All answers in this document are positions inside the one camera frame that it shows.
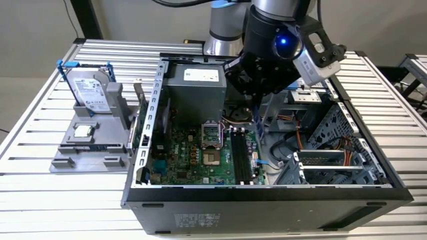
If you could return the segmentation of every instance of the case label sticker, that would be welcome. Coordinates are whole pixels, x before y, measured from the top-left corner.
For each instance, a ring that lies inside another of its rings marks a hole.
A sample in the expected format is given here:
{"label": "case label sticker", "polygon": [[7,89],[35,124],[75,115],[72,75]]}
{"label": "case label sticker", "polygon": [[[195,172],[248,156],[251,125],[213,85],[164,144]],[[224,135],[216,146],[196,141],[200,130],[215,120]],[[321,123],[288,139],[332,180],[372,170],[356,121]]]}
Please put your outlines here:
{"label": "case label sticker", "polygon": [[216,69],[192,69],[184,71],[184,81],[219,82],[219,71]]}
{"label": "case label sticker", "polygon": [[212,228],[219,226],[220,213],[176,213],[175,222],[179,228]]}
{"label": "case label sticker", "polygon": [[84,101],[84,106],[96,112],[109,111],[109,106],[101,83],[93,78],[75,80],[79,96]]}

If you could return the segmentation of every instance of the metal frame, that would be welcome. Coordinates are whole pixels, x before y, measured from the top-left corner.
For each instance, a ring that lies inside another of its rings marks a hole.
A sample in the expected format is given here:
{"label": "metal frame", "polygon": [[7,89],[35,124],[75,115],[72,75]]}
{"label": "metal frame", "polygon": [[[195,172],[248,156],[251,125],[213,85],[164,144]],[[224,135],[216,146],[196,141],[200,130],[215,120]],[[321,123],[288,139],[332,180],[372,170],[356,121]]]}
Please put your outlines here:
{"label": "metal frame", "polygon": [[[143,91],[147,99],[149,99],[159,52],[187,54],[201,54],[203,52],[199,44],[160,44],[109,40],[87,40],[85,43],[81,42],[80,44],[79,46],[71,46],[64,60],[76,60],[85,64],[104,64],[107,60],[111,60],[117,70],[117,82],[123,83],[124,86],[124,97],[129,105],[137,103],[132,87],[135,79],[143,82]],[[347,59],[341,61],[343,70],[337,73],[337,81],[341,83],[351,100],[353,100],[353,107],[367,127],[387,128],[385,130],[373,128],[371,130],[372,137],[399,173],[404,185],[409,188],[415,201],[349,232],[301,232],[297,238],[359,240],[363,236],[363,239],[367,240],[399,240],[409,237],[421,240],[427,237],[424,221],[427,138],[423,126],[417,125],[413,121],[413,114],[407,112],[407,108],[401,107],[397,102],[392,103],[395,105],[392,107],[381,106],[381,103],[376,100],[395,99],[395,94],[389,92],[391,88],[388,86],[369,88],[371,85],[381,85],[383,80],[368,73],[371,70],[355,52],[348,51],[345,55]],[[72,104],[69,105],[68,102],[73,102],[73,97],[67,92],[67,84],[59,81],[57,77],[57,72],[53,71],[35,100],[16,122],[11,134],[0,145],[0,175],[3,174],[0,182],[7,183],[0,184],[0,198],[5,201],[1,206],[8,207],[3,210],[3,213],[9,216],[4,219],[4,222],[25,223],[23,228],[4,229],[3,231],[15,232],[11,235],[5,234],[5,237],[25,238],[33,235],[47,238],[60,238],[67,235],[73,239],[81,237],[100,239],[148,237],[135,218],[131,217],[132,213],[127,212],[131,210],[115,209],[116,204],[119,204],[115,201],[120,200],[120,196],[113,197],[112,195],[115,191],[121,191],[124,187],[123,182],[127,176],[123,173],[49,174],[51,149],[55,148],[49,145],[59,144],[61,140],[61,137],[57,136],[61,135],[61,131],[65,131],[63,128],[71,120],[67,115],[68,111],[72,111]],[[39,116],[43,117],[43,120],[35,121],[36,115],[37,118]],[[395,127],[401,124],[417,127],[417,130],[396,130]],[[55,132],[44,133],[47,126]],[[27,130],[35,130],[36,132],[27,133]],[[39,145],[35,148],[25,146],[25,143],[37,143]],[[31,158],[20,158],[20,156],[29,156],[29,153]],[[107,193],[111,200],[108,203],[105,202]],[[84,198],[88,202],[68,202],[63,200],[63,196]],[[40,201],[16,204],[23,201],[23,198],[40,199]],[[45,219],[57,222],[53,224],[43,223]],[[293,234],[287,232],[228,234],[225,236],[227,239],[293,239],[295,237]],[[195,236],[180,235],[176,238],[192,239]],[[224,235],[205,234],[196,236],[196,238],[215,239],[224,238]]]}
{"label": "metal frame", "polygon": [[104,39],[92,0],[69,0],[87,39]]}

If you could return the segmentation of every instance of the aluminum extrusion table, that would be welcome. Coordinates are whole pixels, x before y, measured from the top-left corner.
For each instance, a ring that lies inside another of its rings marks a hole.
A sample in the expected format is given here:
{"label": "aluminum extrusion table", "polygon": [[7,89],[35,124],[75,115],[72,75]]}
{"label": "aluminum extrusion table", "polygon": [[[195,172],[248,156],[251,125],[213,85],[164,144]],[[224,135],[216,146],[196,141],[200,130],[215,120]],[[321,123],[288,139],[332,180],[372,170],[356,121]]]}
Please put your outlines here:
{"label": "aluminum extrusion table", "polygon": [[[137,104],[133,80],[149,98],[159,52],[200,54],[199,44],[87,40],[63,58],[115,67],[123,96]],[[427,239],[427,124],[369,59],[345,54],[336,74],[351,102],[413,202],[348,233],[309,235],[180,235],[175,239]],[[157,239],[148,236],[131,210],[121,209],[125,172],[52,174],[49,165],[73,117],[73,96],[57,71],[47,80],[0,145],[0,239]]]}

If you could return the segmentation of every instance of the black cable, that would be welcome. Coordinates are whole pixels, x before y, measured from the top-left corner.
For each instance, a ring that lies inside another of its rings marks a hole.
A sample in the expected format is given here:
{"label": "black cable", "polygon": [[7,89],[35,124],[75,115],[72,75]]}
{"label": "black cable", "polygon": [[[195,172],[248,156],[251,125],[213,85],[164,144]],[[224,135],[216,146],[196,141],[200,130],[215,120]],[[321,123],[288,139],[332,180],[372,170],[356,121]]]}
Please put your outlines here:
{"label": "black cable", "polygon": [[169,8],[185,8],[185,7],[196,6],[199,4],[213,2],[215,0],[195,0],[195,1],[187,1],[187,2],[179,2],[179,3],[173,3],[163,0],[151,0],[151,1]]}
{"label": "black cable", "polygon": [[317,0],[317,21],[323,24],[323,19],[321,19],[321,0]]}
{"label": "black cable", "polygon": [[239,108],[244,107],[245,105],[247,105],[247,104],[241,103],[241,104],[239,104],[237,106],[235,106],[235,107],[232,108],[229,114],[228,114],[228,117],[232,117],[235,111],[236,111]]}
{"label": "black cable", "polygon": [[297,149],[295,147],[292,147],[291,145],[288,145],[287,140],[296,135],[296,131],[289,131],[284,136],[283,139],[280,139],[279,141],[276,141],[271,147],[269,147],[269,156],[272,157],[272,159],[275,159],[279,162],[284,162],[284,159],[276,157],[275,155],[275,148],[279,147],[281,144],[285,144],[285,147],[295,152]]}
{"label": "black cable", "polygon": [[420,102],[419,102],[419,105],[417,105],[417,107],[416,107],[415,111],[417,111],[417,110],[421,108],[421,106],[423,106],[424,102],[425,102],[425,100],[423,100],[423,101],[420,101]]}
{"label": "black cable", "polygon": [[324,149],[325,146],[327,146],[329,143],[332,143],[333,141],[336,141],[336,140],[339,140],[339,139],[344,139],[344,140],[345,140],[347,138],[345,138],[345,137],[341,137],[341,136],[337,136],[337,137],[332,138],[331,140],[325,141],[316,149],[317,149],[317,150]]}
{"label": "black cable", "polygon": [[69,19],[69,22],[71,22],[71,25],[72,25],[72,28],[73,28],[73,31],[75,31],[76,38],[79,38],[79,33],[77,33],[77,30],[76,30],[76,26],[73,24],[72,17],[69,16],[67,2],[65,2],[65,0],[61,0],[61,1],[64,2],[64,5],[65,5],[67,15],[68,15],[68,19]]}
{"label": "black cable", "polygon": [[271,165],[271,164],[267,164],[268,165],[268,167],[271,167],[273,170],[280,170],[280,168],[276,168],[273,165]]}

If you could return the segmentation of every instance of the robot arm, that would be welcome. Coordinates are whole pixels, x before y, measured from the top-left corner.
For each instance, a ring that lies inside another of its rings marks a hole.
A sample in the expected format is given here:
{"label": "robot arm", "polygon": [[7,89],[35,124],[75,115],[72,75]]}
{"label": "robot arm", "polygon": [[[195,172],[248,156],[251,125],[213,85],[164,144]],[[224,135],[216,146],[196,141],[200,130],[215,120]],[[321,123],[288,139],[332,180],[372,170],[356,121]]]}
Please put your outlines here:
{"label": "robot arm", "polygon": [[225,66],[236,90],[260,98],[299,77],[315,85],[340,70],[345,47],[332,44],[321,23],[307,15],[313,0],[252,0],[239,57]]}

